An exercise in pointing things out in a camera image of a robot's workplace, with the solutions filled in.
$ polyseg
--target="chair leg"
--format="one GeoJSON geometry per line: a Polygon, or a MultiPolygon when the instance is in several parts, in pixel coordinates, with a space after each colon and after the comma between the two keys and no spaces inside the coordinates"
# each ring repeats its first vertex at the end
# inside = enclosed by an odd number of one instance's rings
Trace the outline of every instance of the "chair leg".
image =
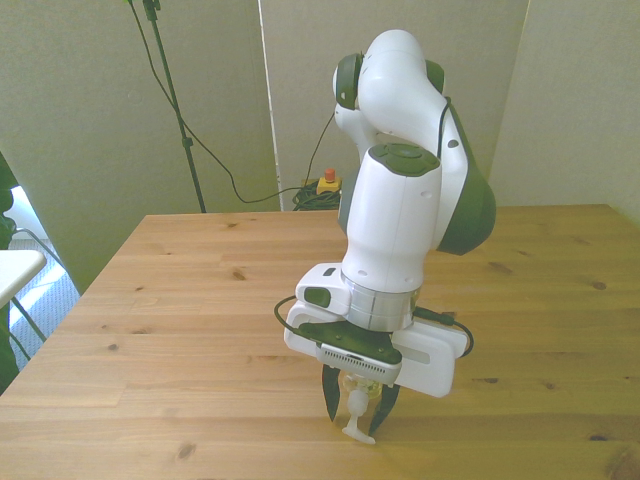
{"type": "Polygon", "coordinates": [[[29,325],[31,325],[31,328],[33,328],[33,331],[36,332],[36,335],[40,337],[40,340],[45,342],[47,340],[47,337],[44,336],[44,333],[42,333],[42,330],[40,330],[38,325],[36,325],[36,322],[33,321],[33,318],[31,318],[31,315],[29,315],[27,311],[24,308],[22,308],[22,305],[20,305],[20,302],[18,301],[18,299],[16,297],[13,297],[11,301],[16,306],[18,311],[22,314],[22,316],[27,319],[27,322],[29,322],[29,325]]]}
{"type": "Polygon", "coordinates": [[[47,247],[44,242],[42,240],[40,240],[37,235],[35,233],[33,233],[31,230],[27,229],[27,228],[16,228],[16,233],[26,233],[27,235],[29,235],[33,240],[35,240],[35,242],[40,245],[42,248],[44,248],[44,250],[51,255],[51,258],[53,258],[56,262],[58,262],[58,264],[64,268],[64,271],[67,272],[67,269],[64,267],[64,265],[62,264],[62,261],[58,258],[58,256],[53,253],[53,250],[51,250],[49,247],[47,247]]]}
{"type": "Polygon", "coordinates": [[[16,345],[18,346],[18,348],[20,349],[20,351],[22,352],[22,354],[27,358],[28,360],[31,360],[31,357],[29,356],[29,354],[27,353],[27,351],[25,350],[25,348],[22,346],[22,344],[20,343],[20,340],[18,340],[18,337],[16,337],[13,333],[11,333],[11,331],[9,331],[9,337],[11,337],[11,340],[13,340],[14,342],[16,342],[16,345]]]}

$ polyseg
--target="green plant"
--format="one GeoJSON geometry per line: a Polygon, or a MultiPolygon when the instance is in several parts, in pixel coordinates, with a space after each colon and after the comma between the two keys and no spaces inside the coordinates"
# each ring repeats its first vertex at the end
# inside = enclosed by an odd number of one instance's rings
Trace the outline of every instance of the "green plant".
{"type": "MultiPolygon", "coordinates": [[[[18,186],[7,161],[0,153],[0,250],[9,248],[11,238],[16,231],[16,222],[4,213],[13,206],[11,189],[18,186]]],[[[5,391],[18,375],[16,357],[9,343],[9,304],[0,308],[0,394],[5,391]]]]}

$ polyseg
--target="small white object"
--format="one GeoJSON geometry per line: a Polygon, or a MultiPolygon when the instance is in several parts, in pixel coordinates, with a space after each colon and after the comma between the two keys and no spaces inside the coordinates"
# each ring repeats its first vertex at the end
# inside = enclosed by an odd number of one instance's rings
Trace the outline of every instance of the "small white object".
{"type": "Polygon", "coordinates": [[[349,435],[351,438],[358,440],[359,442],[374,445],[376,443],[373,437],[366,435],[358,428],[358,418],[360,418],[367,411],[369,405],[369,396],[362,390],[352,390],[349,393],[349,401],[347,407],[351,418],[346,427],[342,429],[342,433],[349,435]]]}

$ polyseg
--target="white wall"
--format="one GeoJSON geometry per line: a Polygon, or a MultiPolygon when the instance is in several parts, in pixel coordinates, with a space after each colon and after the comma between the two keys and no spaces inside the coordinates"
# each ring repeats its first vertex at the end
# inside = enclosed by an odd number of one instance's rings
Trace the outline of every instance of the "white wall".
{"type": "MultiPolygon", "coordinates": [[[[427,58],[443,66],[446,93],[480,168],[489,171],[527,0],[261,0],[260,5],[283,187],[299,186],[305,178],[335,105],[331,79],[338,62],[393,28],[414,34],[427,58]]],[[[357,165],[355,146],[333,124],[312,178],[327,167],[343,176],[357,165]]]]}
{"type": "Polygon", "coordinates": [[[490,183],[501,205],[640,224],[640,2],[531,0],[490,183]]]}
{"type": "MultiPolygon", "coordinates": [[[[184,117],[241,193],[274,193],[257,0],[161,4],[184,117]]],[[[80,291],[145,214],[199,211],[174,112],[126,2],[0,2],[0,59],[0,151],[80,291]]],[[[213,160],[195,147],[194,156],[209,211],[278,208],[277,198],[243,205],[213,160]]]]}

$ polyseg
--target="white chair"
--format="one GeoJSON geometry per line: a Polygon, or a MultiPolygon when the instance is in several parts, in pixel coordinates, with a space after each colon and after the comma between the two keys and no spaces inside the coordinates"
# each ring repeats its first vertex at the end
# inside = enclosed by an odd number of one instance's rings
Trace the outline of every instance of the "white chair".
{"type": "MultiPolygon", "coordinates": [[[[47,337],[42,333],[33,318],[22,307],[15,295],[47,264],[45,256],[35,250],[0,250],[0,306],[11,301],[29,322],[36,335],[43,342],[47,337]]],[[[11,333],[11,338],[22,353],[30,359],[22,344],[11,333]]]]}

